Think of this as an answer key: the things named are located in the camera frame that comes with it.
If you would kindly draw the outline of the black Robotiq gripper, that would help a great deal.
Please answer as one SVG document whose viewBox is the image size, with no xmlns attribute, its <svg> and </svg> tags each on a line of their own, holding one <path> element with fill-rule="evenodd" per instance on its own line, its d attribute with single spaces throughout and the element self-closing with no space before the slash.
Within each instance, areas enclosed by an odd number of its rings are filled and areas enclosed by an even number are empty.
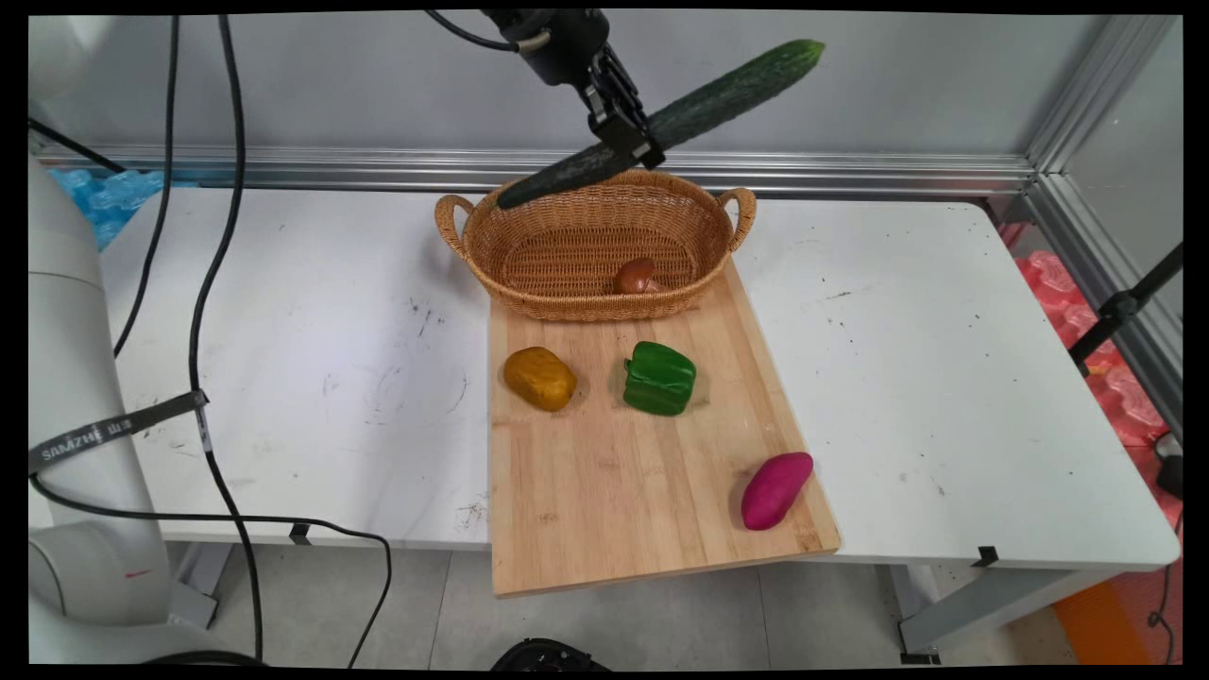
<svg viewBox="0 0 1209 680">
<path fill-rule="evenodd" d="M 588 128 L 623 159 L 654 169 L 665 161 L 640 103 L 638 87 L 607 44 L 600 8 L 484 8 L 507 44 L 550 86 L 571 85 L 588 106 Z M 602 54 L 602 80 L 598 60 Z"/>
</svg>

